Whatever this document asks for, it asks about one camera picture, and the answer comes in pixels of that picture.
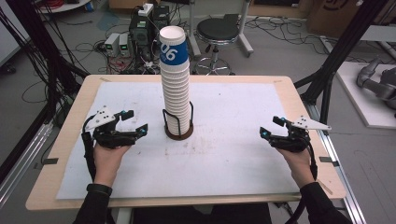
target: table leg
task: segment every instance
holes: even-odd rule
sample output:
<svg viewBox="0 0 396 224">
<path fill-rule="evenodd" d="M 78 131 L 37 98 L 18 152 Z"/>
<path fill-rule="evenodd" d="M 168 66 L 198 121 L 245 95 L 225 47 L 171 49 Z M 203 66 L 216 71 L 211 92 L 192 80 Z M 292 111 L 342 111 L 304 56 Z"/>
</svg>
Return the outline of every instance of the table leg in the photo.
<svg viewBox="0 0 396 224">
<path fill-rule="evenodd" d="M 117 224 L 132 224 L 134 209 L 130 207 L 126 208 L 113 208 L 117 214 Z"/>
<path fill-rule="evenodd" d="M 194 36 L 194 6 L 195 6 L 195 0 L 190 0 L 190 30 L 188 33 L 188 39 L 190 42 L 190 47 L 192 49 L 192 52 L 194 54 L 195 58 L 201 57 L 201 51 L 198 48 L 197 41 L 195 40 Z"/>
<path fill-rule="evenodd" d="M 247 20 L 247 15 L 248 15 L 248 5 L 250 3 L 250 0 L 245 0 L 244 5 L 242 6 L 242 13 L 241 13 L 241 21 L 239 22 L 239 40 L 241 41 L 242 45 L 244 46 L 247 56 L 249 57 L 251 53 L 254 52 L 253 48 L 250 46 L 248 43 L 247 38 L 244 35 L 244 29 L 245 29 L 245 23 Z"/>
</svg>

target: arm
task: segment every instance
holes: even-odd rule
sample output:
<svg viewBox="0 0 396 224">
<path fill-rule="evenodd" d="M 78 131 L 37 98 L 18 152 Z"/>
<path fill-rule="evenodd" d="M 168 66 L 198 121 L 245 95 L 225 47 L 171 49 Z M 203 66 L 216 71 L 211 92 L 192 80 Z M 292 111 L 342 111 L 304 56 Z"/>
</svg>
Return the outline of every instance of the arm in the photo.
<svg viewBox="0 0 396 224">
<path fill-rule="evenodd" d="M 279 149 L 291 169 L 291 176 L 300 188 L 302 200 L 306 205 L 311 224 L 321 223 L 352 223 L 332 205 L 329 197 L 323 191 L 319 183 L 315 182 L 309 168 L 309 153 L 307 150 L 302 152 L 289 152 Z"/>
<path fill-rule="evenodd" d="M 129 148 L 109 149 L 98 144 L 95 146 L 93 154 L 96 165 L 95 179 L 88 188 L 88 194 L 78 211 L 74 224 L 105 223 L 111 188 L 120 168 L 122 156 Z"/>
</svg>

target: printed number 06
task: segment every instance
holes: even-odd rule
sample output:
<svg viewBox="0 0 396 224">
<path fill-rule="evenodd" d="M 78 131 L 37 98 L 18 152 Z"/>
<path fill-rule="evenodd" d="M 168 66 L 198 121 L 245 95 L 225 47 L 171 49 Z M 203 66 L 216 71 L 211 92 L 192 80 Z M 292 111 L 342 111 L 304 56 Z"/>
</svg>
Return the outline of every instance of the printed number 06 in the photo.
<svg viewBox="0 0 396 224">
<path fill-rule="evenodd" d="M 177 50 L 176 49 L 170 49 L 168 45 L 162 44 L 161 45 L 161 51 L 165 54 L 166 59 L 169 60 L 169 61 L 173 61 L 176 58 L 175 53 L 177 53 Z"/>
</svg>

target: black stool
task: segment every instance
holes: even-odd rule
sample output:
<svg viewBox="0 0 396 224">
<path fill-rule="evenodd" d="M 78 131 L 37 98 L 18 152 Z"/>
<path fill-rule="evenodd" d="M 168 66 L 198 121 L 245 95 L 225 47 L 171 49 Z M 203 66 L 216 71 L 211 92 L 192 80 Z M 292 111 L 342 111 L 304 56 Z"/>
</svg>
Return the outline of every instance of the black stool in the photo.
<svg viewBox="0 0 396 224">
<path fill-rule="evenodd" d="M 208 43 L 209 46 L 205 52 L 210 51 L 211 45 L 214 45 L 211 58 L 203 58 L 199 61 L 192 69 L 193 74 L 216 74 L 219 75 L 219 70 L 228 70 L 226 75 L 234 75 L 231 70 L 231 66 L 224 60 L 218 57 L 219 45 L 228 45 L 238 38 L 239 30 L 236 24 L 224 20 L 211 18 L 201 21 L 197 25 L 196 34 L 204 42 Z"/>
</svg>

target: blue cup label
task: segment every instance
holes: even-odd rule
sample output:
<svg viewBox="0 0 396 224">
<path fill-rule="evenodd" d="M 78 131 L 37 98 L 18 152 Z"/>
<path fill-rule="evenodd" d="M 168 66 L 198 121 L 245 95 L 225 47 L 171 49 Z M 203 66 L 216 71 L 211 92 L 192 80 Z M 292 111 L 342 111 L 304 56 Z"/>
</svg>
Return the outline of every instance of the blue cup label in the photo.
<svg viewBox="0 0 396 224">
<path fill-rule="evenodd" d="M 179 45 L 169 46 L 161 44 L 161 62 L 168 65 L 180 65 L 189 59 L 187 43 L 184 41 Z"/>
</svg>

